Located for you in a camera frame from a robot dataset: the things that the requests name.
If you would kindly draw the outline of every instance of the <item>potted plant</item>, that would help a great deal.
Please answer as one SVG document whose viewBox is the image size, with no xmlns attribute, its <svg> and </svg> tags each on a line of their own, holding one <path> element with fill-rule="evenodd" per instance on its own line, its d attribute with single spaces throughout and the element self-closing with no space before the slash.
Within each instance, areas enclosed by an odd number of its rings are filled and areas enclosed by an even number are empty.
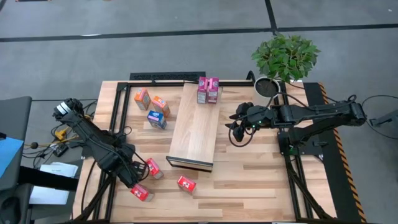
<svg viewBox="0 0 398 224">
<path fill-rule="evenodd" d="M 277 34 L 273 39 L 261 43 L 260 47 L 251 55 L 257 62 L 260 77 L 254 83 L 253 103 L 267 106 L 271 98 L 280 92 L 277 81 L 290 83 L 308 76 L 308 72 L 317 63 L 320 50 L 301 36 L 285 37 Z"/>
</svg>

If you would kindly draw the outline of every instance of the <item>wooden table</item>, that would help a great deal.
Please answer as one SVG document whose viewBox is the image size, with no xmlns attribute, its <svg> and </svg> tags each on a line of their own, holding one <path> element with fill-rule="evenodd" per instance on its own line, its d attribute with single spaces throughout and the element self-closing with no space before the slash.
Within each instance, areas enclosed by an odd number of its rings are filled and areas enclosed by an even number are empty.
<svg viewBox="0 0 398 224">
<path fill-rule="evenodd" d="M 101 129 L 108 129 L 116 94 L 117 82 L 103 82 L 99 93 L 94 122 Z M 182 87 L 147 87 L 151 97 L 159 95 L 167 100 L 171 116 L 166 130 L 153 128 L 147 121 L 148 111 L 141 111 L 130 97 L 126 126 L 132 128 L 127 141 L 136 146 L 144 159 L 156 160 L 164 177 L 147 178 L 142 185 L 150 188 L 155 197 L 151 202 L 141 202 L 120 181 L 117 182 L 111 222 L 269 222 L 295 220 L 284 158 L 279 153 L 276 129 L 262 129 L 252 142 L 242 148 L 234 147 L 228 140 L 229 115 L 245 101 L 252 101 L 252 87 L 223 88 L 219 126 L 216 137 L 214 167 L 212 173 L 171 167 L 165 157 L 169 154 Z M 287 86 L 287 93 L 307 103 L 302 89 Z M 311 122 L 302 122 L 306 126 Z M 327 213 L 335 217 L 328 180 L 323 164 L 314 156 L 302 156 L 303 168 L 309 191 Z M 83 189 L 93 159 L 83 163 L 73 214 L 80 214 Z M 94 196 L 100 178 L 100 169 L 94 168 L 88 182 L 85 206 Z M 197 182 L 193 196 L 182 192 L 177 179 L 185 175 Z M 302 194 L 297 189 L 302 210 L 305 209 Z M 100 217 L 104 217 L 106 200 L 101 204 Z"/>
</svg>

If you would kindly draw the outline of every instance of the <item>pink juice box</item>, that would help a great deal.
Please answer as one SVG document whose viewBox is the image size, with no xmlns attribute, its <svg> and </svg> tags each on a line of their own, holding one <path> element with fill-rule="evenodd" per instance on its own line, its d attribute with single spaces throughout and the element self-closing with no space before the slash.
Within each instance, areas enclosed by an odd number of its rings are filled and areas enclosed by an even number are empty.
<svg viewBox="0 0 398 224">
<path fill-rule="evenodd" d="M 206 77 L 200 77 L 198 83 L 198 101 L 197 103 L 206 103 L 207 97 L 207 84 L 208 80 Z"/>
<path fill-rule="evenodd" d="M 218 84 L 219 84 L 218 78 L 210 78 L 209 79 L 209 87 L 207 89 L 207 93 L 208 93 L 207 102 L 217 103 Z"/>
</svg>

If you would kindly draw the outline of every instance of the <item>safety stripe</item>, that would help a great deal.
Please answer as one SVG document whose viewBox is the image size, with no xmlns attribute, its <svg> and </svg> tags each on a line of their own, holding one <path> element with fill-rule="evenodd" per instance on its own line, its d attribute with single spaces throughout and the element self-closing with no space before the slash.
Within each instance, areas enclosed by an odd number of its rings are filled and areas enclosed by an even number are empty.
<svg viewBox="0 0 398 224">
<path fill-rule="evenodd" d="M 326 95 L 325 87 L 323 87 L 322 83 L 319 83 L 319 87 L 321 89 L 321 92 L 322 92 L 322 95 L 323 95 L 323 100 L 325 101 L 325 104 L 328 104 L 329 101 L 328 101 L 328 98 L 327 98 L 327 95 Z M 337 147 L 339 148 L 339 153 L 340 153 L 340 156 L 341 156 L 341 160 L 343 161 L 344 169 L 346 170 L 347 180 L 349 182 L 349 186 L 351 188 L 351 191 L 353 192 L 353 198 L 355 200 L 356 207 L 358 208 L 358 214 L 361 217 L 361 222 L 366 223 L 365 214 L 363 212 L 363 208 L 362 208 L 361 202 L 359 201 L 358 192 L 356 191 L 356 188 L 355 188 L 355 185 L 354 185 L 354 179 L 353 179 L 353 176 L 351 175 L 351 171 L 349 169 L 349 165 L 348 165 L 346 154 L 344 153 L 343 143 L 341 142 L 341 138 L 338 135 L 337 129 L 334 129 L 333 132 L 335 134 Z"/>
</svg>

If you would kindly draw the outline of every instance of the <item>carton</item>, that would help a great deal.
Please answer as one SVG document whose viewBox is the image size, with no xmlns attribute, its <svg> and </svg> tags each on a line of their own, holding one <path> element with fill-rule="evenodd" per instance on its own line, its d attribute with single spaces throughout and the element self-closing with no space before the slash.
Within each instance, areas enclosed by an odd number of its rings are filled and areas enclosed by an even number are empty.
<svg viewBox="0 0 398 224">
<path fill-rule="evenodd" d="M 170 114 L 170 108 L 165 100 L 162 100 L 160 97 L 155 96 L 152 100 L 152 104 L 155 107 L 155 110 L 159 113 L 162 113 L 165 117 L 168 117 Z"/>
<path fill-rule="evenodd" d="M 207 99 L 207 84 L 208 80 L 206 77 L 200 77 L 198 83 L 198 100 L 197 103 L 206 103 Z"/>
<path fill-rule="evenodd" d="M 181 176 L 179 178 L 179 180 L 177 181 L 178 186 L 181 188 L 181 190 L 186 191 L 190 194 L 193 194 L 196 187 L 197 187 L 197 183 L 195 183 L 194 181 Z"/>
<path fill-rule="evenodd" d="M 153 158 L 149 158 L 146 160 L 148 166 L 149 166 L 149 172 L 150 174 L 155 177 L 155 179 L 159 179 L 163 177 L 163 172 L 160 171 L 159 166 L 156 164 L 155 160 Z"/>
<path fill-rule="evenodd" d="M 154 194 L 150 193 L 149 190 L 141 184 L 136 184 L 130 192 L 142 202 L 149 202 L 154 197 Z"/>
<path fill-rule="evenodd" d="M 148 94 L 148 90 L 145 88 L 140 88 L 136 92 L 136 96 L 134 97 L 138 107 L 141 110 L 148 110 L 148 106 L 150 104 L 150 97 Z"/>
<path fill-rule="evenodd" d="M 150 125 L 152 125 L 154 128 L 166 128 L 167 122 L 162 113 L 151 110 L 149 111 L 147 119 L 150 122 Z"/>
<path fill-rule="evenodd" d="M 208 92 L 207 102 L 217 103 L 218 84 L 219 84 L 218 78 L 209 79 L 209 87 L 207 89 Z"/>
</svg>

